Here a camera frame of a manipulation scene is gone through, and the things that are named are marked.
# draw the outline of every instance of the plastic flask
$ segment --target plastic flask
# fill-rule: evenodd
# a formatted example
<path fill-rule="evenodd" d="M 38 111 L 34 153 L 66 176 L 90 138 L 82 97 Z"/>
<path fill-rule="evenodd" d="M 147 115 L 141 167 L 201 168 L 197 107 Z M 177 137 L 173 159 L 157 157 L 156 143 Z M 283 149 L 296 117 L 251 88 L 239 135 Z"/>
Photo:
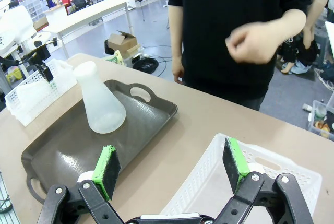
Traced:
<path fill-rule="evenodd" d="M 100 79 L 96 64 L 84 62 L 74 69 L 74 75 L 82 89 L 89 127 L 99 134 L 118 129 L 125 120 L 125 108 Z"/>

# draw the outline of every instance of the green tape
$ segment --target green tape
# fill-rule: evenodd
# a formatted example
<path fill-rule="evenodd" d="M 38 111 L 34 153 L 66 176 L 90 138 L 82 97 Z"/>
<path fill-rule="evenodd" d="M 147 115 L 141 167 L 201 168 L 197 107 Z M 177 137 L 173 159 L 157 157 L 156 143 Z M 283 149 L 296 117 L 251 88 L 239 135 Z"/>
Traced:
<path fill-rule="evenodd" d="M 95 183 L 95 185 L 99 186 L 102 190 L 106 200 L 108 201 L 110 198 L 108 196 L 108 193 L 106 192 L 106 189 L 103 185 L 103 177 L 105 173 L 106 166 L 108 165 L 109 161 L 111 160 L 112 153 L 116 150 L 115 147 L 112 145 L 103 147 L 103 150 L 101 152 L 99 161 L 95 167 L 92 181 Z"/>
<path fill-rule="evenodd" d="M 239 185 L 240 182 L 250 173 L 250 169 L 248 167 L 246 158 L 238 144 L 238 141 L 236 139 L 229 139 L 229 146 L 232 153 L 232 158 L 238 170 L 239 178 L 237 184 Z"/>

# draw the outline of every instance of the wire rack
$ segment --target wire rack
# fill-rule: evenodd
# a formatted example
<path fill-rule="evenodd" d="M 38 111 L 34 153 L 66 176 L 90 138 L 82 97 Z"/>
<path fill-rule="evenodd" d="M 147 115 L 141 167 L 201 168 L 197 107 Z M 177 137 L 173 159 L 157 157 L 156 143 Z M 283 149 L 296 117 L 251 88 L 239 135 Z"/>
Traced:
<path fill-rule="evenodd" d="M 10 197 L 8 195 L 5 182 L 0 171 L 0 223 L 1 224 L 20 224 L 16 216 Z"/>

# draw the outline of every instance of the dark gray tray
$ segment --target dark gray tray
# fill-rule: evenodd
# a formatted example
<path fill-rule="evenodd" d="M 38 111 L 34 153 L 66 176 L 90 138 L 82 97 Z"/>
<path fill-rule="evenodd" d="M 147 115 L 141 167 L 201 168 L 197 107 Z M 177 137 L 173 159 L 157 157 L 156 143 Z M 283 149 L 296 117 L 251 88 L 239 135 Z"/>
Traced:
<path fill-rule="evenodd" d="M 39 202 L 44 199 L 33 189 L 32 179 L 39 180 L 45 192 L 54 184 L 71 188 L 80 174 L 95 169 L 102 147 L 110 144 L 117 149 L 122 171 L 177 112 L 174 103 L 158 98 L 144 85 L 126 85 L 116 80 L 105 84 L 126 109 L 125 122 L 119 129 L 110 134 L 92 131 L 81 100 L 22 153 L 27 186 Z M 130 90 L 136 87 L 150 94 L 151 100 L 132 96 Z"/>

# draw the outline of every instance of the screw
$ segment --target screw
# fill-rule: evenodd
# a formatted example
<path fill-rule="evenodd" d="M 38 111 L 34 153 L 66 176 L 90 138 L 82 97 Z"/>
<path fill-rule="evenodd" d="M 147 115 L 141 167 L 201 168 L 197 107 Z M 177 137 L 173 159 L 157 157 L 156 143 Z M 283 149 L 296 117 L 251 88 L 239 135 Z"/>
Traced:
<path fill-rule="evenodd" d="M 63 191 L 63 190 L 62 190 L 60 187 L 58 187 L 58 188 L 56 189 L 56 194 L 61 194 L 62 191 Z"/>
<path fill-rule="evenodd" d="M 283 176 L 281 180 L 282 180 L 283 183 L 288 183 L 289 182 L 289 178 L 286 177 L 286 176 Z"/>
<path fill-rule="evenodd" d="M 84 185 L 82 185 L 82 187 L 83 187 L 84 189 L 88 189 L 88 188 L 90 187 L 90 185 L 89 185 L 89 183 L 85 183 Z"/>
<path fill-rule="evenodd" d="M 253 181 L 258 181 L 259 179 L 260 179 L 260 176 L 258 176 L 257 174 L 252 175 L 252 180 Z"/>

